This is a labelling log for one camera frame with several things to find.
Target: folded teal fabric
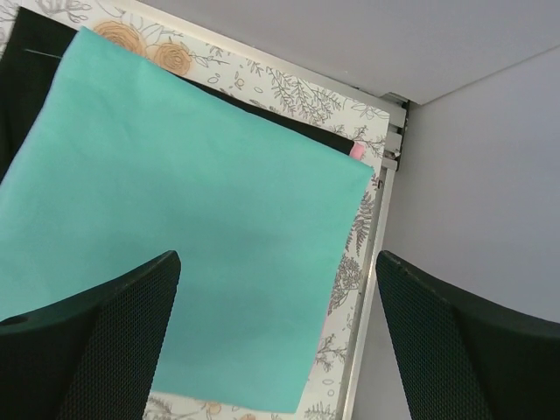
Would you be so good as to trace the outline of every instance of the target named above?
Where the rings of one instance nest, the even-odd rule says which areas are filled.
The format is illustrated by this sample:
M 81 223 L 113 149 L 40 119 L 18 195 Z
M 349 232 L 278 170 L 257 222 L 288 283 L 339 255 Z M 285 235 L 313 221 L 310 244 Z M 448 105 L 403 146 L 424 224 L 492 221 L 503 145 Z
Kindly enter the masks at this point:
M 176 249 L 153 389 L 294 412 L 371 175 L 82 29 L 0 185 L 0 319 Z

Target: pink fabric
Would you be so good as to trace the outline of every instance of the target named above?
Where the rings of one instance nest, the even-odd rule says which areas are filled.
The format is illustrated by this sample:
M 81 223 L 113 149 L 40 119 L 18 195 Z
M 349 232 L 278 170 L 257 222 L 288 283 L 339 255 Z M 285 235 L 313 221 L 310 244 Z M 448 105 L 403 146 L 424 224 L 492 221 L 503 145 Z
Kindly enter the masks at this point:
M 350 150 L 350 158 L 361 160 L 361 157 L 364 156 L 365 151 L 366 148 L 363 146 L 363 144 L 354 143 L 353 148 Z

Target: folded black garment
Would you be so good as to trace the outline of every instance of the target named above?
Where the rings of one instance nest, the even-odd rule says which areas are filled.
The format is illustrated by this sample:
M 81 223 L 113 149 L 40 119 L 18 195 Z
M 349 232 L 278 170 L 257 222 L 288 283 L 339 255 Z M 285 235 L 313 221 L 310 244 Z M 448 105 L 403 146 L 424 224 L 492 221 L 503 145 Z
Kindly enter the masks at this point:
M 76 31 L 23 7 L 0 60 L 0 181 L 24 142 Z M 210 87 L 185 80 L 210 95 L 350 155 L 354 142 L 329 131 L 291 120 L 239 101 Z

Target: floral patterned liner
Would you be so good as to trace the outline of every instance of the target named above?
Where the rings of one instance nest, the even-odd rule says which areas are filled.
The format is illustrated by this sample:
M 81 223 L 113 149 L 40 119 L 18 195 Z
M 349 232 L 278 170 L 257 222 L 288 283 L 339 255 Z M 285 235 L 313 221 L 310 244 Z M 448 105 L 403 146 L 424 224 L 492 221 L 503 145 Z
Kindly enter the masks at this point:
M 166 28 L 148 16 L 119 9 L 110 1 L 0 0 L 0 56 L 20 4 L 75 29 L 82 25 L 93 29 L 177 75 L 257 107 L 352 139 L 365 146 L 362 161 L 373 166 L 375 173 L 381 169 L 389 126 L 389 114 L 386 112 L 283 73 L 265 63 L 235 55 L 218 45 L 210 45 Z M 376 185 L 374 177 L 346 241 L 346 251 L 334 281 L 315 363 L 297 412 L 265 413 L 153 391 L 144 420 L 334 420 L 348 341 L 354 325 L 354 306 L 362 279 Z

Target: orange flower print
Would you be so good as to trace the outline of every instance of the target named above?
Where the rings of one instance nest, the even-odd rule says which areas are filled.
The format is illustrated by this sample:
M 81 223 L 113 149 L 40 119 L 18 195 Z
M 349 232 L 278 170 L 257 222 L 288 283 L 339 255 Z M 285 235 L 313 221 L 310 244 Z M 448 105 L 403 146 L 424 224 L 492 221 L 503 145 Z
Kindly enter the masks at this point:
M 151 45 L 148 54 L 154 63 L 177 76 L 187 74 L 193 60 L 185 46 L 172 42 Z
M 94 32 L 134 54 L 142 57 L 146 55 L 146 42 L 142 35 L 126 24 L 112 21 L 103 22 L 94 28 Z
M 218 402 L 207 402 L 205 407 L 206 413 L 208 413 L 208 415 L 210 416 L 215 416 L 221 411 L 221 404 L 219 404 Z

